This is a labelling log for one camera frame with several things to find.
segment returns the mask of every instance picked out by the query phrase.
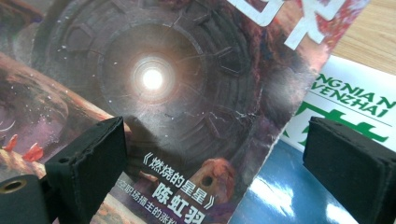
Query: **black foam block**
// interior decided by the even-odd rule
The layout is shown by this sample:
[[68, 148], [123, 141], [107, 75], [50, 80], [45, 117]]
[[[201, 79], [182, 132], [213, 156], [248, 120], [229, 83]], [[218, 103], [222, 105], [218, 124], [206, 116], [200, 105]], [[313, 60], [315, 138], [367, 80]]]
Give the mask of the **black foam block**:
[[49, 185], [59, 191], [64, 223], [89, 223], [125, 168], [122, 118], [97, 123], [45, 163]]
[[360, 224], [395, 221], [395, 152], [340, 123], [312, 118], [303, 160]]

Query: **circular tunnel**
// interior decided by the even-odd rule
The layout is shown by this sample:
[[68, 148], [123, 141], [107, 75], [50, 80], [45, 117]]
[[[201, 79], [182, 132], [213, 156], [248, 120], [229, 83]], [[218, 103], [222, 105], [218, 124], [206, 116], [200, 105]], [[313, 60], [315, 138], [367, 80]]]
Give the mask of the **circular tunnel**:
[[185, 176], [207, 158], [239, 163], [255, 78], [247, 41], [224, 12], [196, 1], [66, 2], [40, 25], [33, 67], [124, 116], [131, 175], [148, 152]]

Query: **book cover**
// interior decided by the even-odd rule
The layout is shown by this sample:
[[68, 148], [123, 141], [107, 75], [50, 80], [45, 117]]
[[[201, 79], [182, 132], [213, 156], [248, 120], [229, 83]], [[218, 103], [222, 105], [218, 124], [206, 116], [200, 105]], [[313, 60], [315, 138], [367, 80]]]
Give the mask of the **book cover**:
[[227, 223], [366, 4], [1, 1], [0, 176], [123, 116], [128, 167], [93, 222]]
[[311, 117], [332, 119], [396, 151], [396, 76], [332, 56], [281, 139], [304, 151]]

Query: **green lettering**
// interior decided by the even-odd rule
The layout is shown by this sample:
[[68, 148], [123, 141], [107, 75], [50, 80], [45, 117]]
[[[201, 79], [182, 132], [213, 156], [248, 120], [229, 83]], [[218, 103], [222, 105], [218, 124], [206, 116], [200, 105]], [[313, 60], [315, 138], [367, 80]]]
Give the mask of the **green lettering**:
[[330, 88], [330, 87], [325, 87], [325, 88], [323, 88], [323, 89], [320, 91], [320, 94], [327, 95], [327, 93], [328, 93], [329, 91], [332, 91], [332, 88]]
[[370, 111], [370, 113], [374, 116], [376, 114], [377, 109], [378, 109], [377, 105], [372, 105], [372, 106], [363, 108], [362, 111]]
[[341, 83], [343, 83], [343, 82], [338, 79], [329, 80], [329, 86], [331, 86], [331, 87], [340, 87]]
[[355, 99], [355, 97], [351, 96], [351, 95], [344, 95], [343, 99], [340, 100], [341, 103], [349, 105], [349, 101], [348, 100], [353, 100]]
[[364, 89], [359, 89], [354, 95], [359, 96], [362, 92], [364, 92]]
[[290, 138], [288, 131], [283, 132], [283, 135], [287, 136], [288, 138]]
[[[302, 133], [308, 133], [308, 132], [309, 132], [309, 126], [306, 126], [306, 127], [304, 128], [304, 130], [303, 130]], [[306, 138], [305, 138], [305, 140], [304, 140], [303, 142], [299, 142], [299, 144], [305, 147], [305, 145], [306, 145]]]
[[325, 76], [324, 76], [324, 74], [319, 74], [319, 76], [318, 76], [318, 78], [317, 78], [317, 81], [319, 81], [319, 80], [321, 80], [323, 83], [328, 83], [329, 81], [331, 81], [332, 80], [332, 77], [329, 77], [329, 78], [326, 78]]
[[379, 117], [379, 118], [382, 118], [382, 117], [384, 117], [384, 115], [386, 115], [387, 113], [388, 113], [388, 110], [383, 109], [382, 112], [379, 113], [378, 117]]
[[357, 99], [356, 101], [354, 101], [354, 102], [352, 103], [352, 106], [359, 105], [359, 106], [360, 106], [359, 109], [363, 109], [363, 108], [366, 107], [368, 104], [369, 104], [368, 102], [362, 103], [360, 99]]
[[396, 106], [396, 101], [390, 103], [387, 98], [381, 96], [381, 100], [378, 102], [377, 105], [382, 105], [382, 104], [385, 104], [387, 106], [387, 109], [392, 109], [394, 106]]
[[[376, 134], [376, 133], [372, 133], [371, 130], [372, 130], [375, 126], [373, 126], [373, 125], [371, 125], [371, 124], [368, 124], [368, 123], [366, 123], [366, 122], [361, 122], [361, 123], [359, 123], [358, 125], [355, 125], [355, 124], [353, 124], [353, 123], [350, 123], [350, 122], [348, 122], [348, 121], [342, 119], [341, 117], [342, 117], [343, 115], [345, 115], [345, 114], [344, 114], [343, 112], [338, 111], [338, 110], [335, 110], [335, 109], [332, 110], [332, 111], [330, 111], [330, 112], [327, 112], [327, 111], [325, 111], [325, 110], [323, 110], [323, 109], [321, 109], [321, 108], [319, 108], [319, 107], [316, 107], [316, 106], [314, 106], [314, 105], [311, 105], [311, 104], [309, 104], [309, 103], [307, 103], [307, 102], [303, 102], [303, 103], [301, 104], [300, 108], [298, 109], [298, 111], [297, 111], [297, 113], [296, 113], [296, 116], [299, 115], [299, 114], [301, 114], [301, 113], [303, 113], [306, 109], [312, 110], [312, 111], [314, 111], [314, 112], [317, 112], [317, 113], [319, 113], [320, 115], [324, 116], [326, 119], [331, 119], [331, 120], [340, 122], [340, 123], [346, 125], [347, 127], [351, 128], [351, 129], [354, 129], [354, 130], [356, 130], [356, 131], [358, 131], [358, 132], [360, 132], [360, 133], [366, 135], [367, 137], [369, 137], [369, 138], [371, 138], [371, 139], [374, 139], [374, 140], [376, 140], [376, 141], [378, 141], [378, 142], [385, 142], [385, 141], [388, 139], [388, 137], [381, 136], [381, 135], [378, 135], [378, 134]], [[374, 108], [367, 108], [367, 110], [369, 110], [369, 111], [374, 111], [374, 110], [376, 110], [376, 109], [374, 109]], [[303, 133], [306, 133], [306, 132], [307, 132], [307, 127], [303, 130]]]
[[341, 91], [348, 91], [350, 94], [355, 93], [356, 91], [359, 91], [361, 89], [359, 88], [352, 88], [349, 84], [345, 83], [345, 86], [341, 89]]
[[360, 96], [360, 98], [366, 98], [369, 102], [372, 102], [374, 100], [374, 93], [366, 93]]
[[312, 85], [312, 90], [316, 90], [316, 89], [319, 89], [319, 88], [322, 88], [322, 87], [324, 87], [324, 85], [318, 85], [318, 83], [317, 82], [314, 82], [314, 84]]
[[332, 95], [330, 95], [330, 97], [335, 97], [338, 101], [341, 101], [345, 95], [346, 93], [341, 94], [339, 91], [334, 90], [334, 92], [332, 93]]

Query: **glowing light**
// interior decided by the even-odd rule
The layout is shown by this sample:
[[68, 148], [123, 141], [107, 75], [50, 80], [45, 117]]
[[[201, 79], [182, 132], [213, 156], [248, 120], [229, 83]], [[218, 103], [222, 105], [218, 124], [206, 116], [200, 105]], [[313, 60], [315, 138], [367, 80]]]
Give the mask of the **glowing light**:
[[332, 203], [327, 204], [326, 215], [329, 222], [358, 224], [355, 218], [353, 218], [347, 210]]
[[266, 206], [285, 217], [294, 219], [295, 214], [292, 207], [294, 193], [290, 187], [273, 185], [258, 177], [253, 180], [250, 189]]
[[157, 69], [148, 69], [143, 74], [143, 85], [146, 89], [154, 91], [158, 90], [163, 84], [163, 74]]

